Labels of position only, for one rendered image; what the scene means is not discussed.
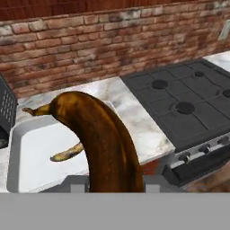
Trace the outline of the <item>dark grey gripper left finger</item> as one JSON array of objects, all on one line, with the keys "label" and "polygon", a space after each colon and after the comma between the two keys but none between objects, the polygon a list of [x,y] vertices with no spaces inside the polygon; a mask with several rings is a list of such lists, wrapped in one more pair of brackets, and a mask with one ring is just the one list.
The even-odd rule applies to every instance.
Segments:
[{"label": "dark grey gripper left finger", "polygon": [[42,193],[85,193],[88,191],[87,175],[69,175],[60,184],[42,191]]}]

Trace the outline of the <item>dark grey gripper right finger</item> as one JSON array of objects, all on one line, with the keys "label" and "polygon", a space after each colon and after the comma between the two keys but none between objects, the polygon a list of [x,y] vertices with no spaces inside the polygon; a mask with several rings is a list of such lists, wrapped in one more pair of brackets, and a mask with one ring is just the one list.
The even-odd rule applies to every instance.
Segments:
[{"label": "dark grey gripper right finger", "polygon": [[146,193],[183,192],[183,189],[171,185],[162,175],[144,175]]}]

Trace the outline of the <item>brown overripe banana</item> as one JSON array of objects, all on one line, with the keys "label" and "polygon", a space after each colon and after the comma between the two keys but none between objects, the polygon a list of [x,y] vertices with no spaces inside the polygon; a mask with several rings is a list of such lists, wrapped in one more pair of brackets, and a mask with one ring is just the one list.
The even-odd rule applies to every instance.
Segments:
[{"label": "brown overripe banana", "polygon": [[131,135],[119,116],[100,99],[70,91],[48,104],[23,111],[32,116],[50,115],[78,136],[88,163],[90,192],[144,190]]}]

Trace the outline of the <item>white tupperware container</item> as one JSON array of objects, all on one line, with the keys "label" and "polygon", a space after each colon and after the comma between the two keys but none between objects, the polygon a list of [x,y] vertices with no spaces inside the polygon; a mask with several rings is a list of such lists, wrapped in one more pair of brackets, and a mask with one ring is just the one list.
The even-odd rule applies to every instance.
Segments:
[{"label": "white tupperware container", "polygon": [[69,175],[85,175],[85,152],[64,162],[50,157],[75,146],[77,135],[52,116],[31,117],[12,133],[6,189],[11,193],[40,192],[59,185]]}]

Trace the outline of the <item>red-brown base cupboard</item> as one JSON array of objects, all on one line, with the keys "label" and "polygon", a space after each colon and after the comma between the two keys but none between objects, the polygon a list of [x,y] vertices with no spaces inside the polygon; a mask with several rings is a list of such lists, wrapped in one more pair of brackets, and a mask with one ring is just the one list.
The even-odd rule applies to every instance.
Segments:
[{"label": "red-brown base cupboard", "polygon": [[145,163],[141,165],[141,170],[144,175],[153,175],[156,173],[157,168],[159,166],[159,160],[155,159],[151,162]]}]

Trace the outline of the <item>yellow spotted banana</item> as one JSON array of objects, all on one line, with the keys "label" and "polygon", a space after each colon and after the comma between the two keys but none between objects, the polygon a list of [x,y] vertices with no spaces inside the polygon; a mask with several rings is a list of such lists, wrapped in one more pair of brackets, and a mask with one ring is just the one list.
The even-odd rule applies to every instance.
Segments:
[{"label": "yellow spotted banana", "polygon": [[79,142],[75,146],[72,146],[63,152],[52,155],[50,157],[50,160],[52,162],[63,162],[65,160],[68,160],[68,159],[80,154],[83,150],[84,150],[84,146],[81,142]]}]

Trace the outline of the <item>dark stove knob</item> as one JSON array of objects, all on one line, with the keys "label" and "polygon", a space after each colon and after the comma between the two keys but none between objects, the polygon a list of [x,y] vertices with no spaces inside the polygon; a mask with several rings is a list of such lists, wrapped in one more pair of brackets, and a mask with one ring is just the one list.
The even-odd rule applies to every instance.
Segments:
[{"label": "dark stove knob", "polygon": [[200,152],[203,152],[205,155],[208,155],[211,152],[210,144],[205,144],[199,149]]},{"label": "dark stove knob", "polygon": [[189,152],[183,153],[178,157],[178,160],[188,164],[190,162],[190,153]]},{"label": "dark stove knob", "polygon": [[229,145],[230,144],[230,138],[228,136],[225,136],[225,137],[221,137],[217,143],[219,145],[222,145],[222,146],[226,146],[226,145]]}]

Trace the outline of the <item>black oven door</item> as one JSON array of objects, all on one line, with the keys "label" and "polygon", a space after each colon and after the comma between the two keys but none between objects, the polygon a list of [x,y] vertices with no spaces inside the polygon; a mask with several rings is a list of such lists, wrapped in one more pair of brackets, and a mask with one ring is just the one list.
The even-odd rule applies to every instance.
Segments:
[{"label": "black oven door", "polygon": [[230,145],[218,148],[208,155],[203,155],[188,164],[175,168],[164,167],[162,176],[172,185],[181,187],[218,170],[230,160]]}]

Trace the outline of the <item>dark grey gas stove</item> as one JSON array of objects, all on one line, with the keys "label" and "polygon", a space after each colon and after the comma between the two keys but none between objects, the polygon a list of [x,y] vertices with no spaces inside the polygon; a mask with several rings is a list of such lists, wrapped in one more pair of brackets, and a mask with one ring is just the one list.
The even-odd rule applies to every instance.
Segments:
[{"label": "dark grey gas stove", "polygon": [[205,58],[160,66],[121,78],[149,116],[175,147],[167,165],[181,164],[178,157],[190,153],[190,162],[224,147],[217,141],[230,138],[230,72]]}]

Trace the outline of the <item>dark grey perforated rack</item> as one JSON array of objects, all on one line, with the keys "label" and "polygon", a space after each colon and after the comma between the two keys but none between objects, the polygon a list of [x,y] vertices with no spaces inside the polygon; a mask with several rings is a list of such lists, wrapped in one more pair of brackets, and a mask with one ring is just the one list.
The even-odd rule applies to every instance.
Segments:
[{"label": "dark grey perforated rack", "polygon": [[0,73],[0,149],[8,147],[10,131],[15,124],[17,99]]}]

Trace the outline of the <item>pale wall socket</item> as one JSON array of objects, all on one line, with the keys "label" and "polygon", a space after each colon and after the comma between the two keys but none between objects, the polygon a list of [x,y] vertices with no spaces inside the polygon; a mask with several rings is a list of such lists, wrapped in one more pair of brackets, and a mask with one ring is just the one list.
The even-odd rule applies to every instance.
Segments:
[{"label": "pale wall socket", "polygon": [[226,20],[218,39],[219,40],[225,40],[228,36],[228,33],[230,32],[230,20]]}]

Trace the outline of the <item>dark wooden wall cupboard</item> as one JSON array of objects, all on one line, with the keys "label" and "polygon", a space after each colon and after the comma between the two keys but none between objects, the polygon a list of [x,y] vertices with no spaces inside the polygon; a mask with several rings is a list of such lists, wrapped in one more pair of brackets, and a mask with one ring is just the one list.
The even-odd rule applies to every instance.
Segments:
[{"label": "dark wooden wall cupboard", "polygon": [[0,0],[0,21],[202,0]]}]

